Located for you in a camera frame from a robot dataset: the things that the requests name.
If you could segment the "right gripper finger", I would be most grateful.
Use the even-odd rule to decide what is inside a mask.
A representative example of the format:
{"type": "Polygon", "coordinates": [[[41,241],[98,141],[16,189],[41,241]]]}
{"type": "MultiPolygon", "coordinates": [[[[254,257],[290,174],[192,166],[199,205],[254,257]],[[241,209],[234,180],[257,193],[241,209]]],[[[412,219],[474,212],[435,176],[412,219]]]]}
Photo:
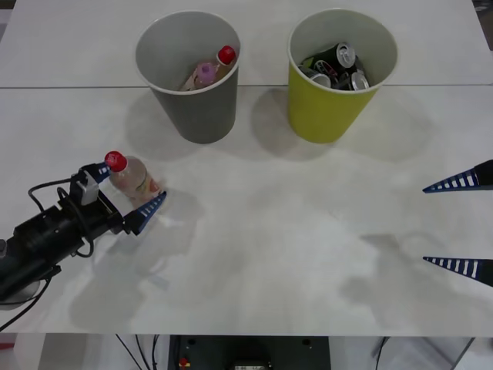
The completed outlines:
{"type": "Polygon", "coordinates": [[[470,170],[447,177],[425,187],[424,193],[492,190],[493,160],[480,163],[470,170]]]}
{"type": "Polygon", "coordinates": [[[422,257],[424,261],[454,272],[463,277],[493,287],[493,260],[492,259],[464,259],[446,257],[422,257]]]}

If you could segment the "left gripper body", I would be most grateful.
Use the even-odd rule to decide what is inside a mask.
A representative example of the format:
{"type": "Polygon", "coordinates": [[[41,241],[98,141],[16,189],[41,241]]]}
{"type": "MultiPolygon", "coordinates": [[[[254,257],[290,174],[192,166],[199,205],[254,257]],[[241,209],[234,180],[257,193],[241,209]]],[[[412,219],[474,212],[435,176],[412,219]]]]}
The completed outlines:
{"type": "Polygon", "coordinates": [[[124,230],[123,216],[102,193],[96,201],[85,206],[77,204],[71,197],[60,196],[59,205],[87,241],[89,237],[95,240],[106,232],[119,234],[124,230]]]}

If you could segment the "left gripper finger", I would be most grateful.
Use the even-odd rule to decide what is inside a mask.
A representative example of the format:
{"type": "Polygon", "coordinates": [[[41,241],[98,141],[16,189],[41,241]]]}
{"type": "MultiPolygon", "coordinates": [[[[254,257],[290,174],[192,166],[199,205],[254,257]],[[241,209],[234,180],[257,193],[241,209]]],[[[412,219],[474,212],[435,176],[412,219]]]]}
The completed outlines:
{"type": "Polygon", "coordinates": [[[101,183],[109,178],[111,170],[105,162],[91,163],[80,168],[80,171],[87,173],[95,182],[101,183]]]}
{"type": "Polygon", "coordinates": [[[123,218],[123,230],[127,234],[138,236],[150,222],[155,213],[163,205],[167,192],[163,191],[145,204],[131,211],[123,218]]]}

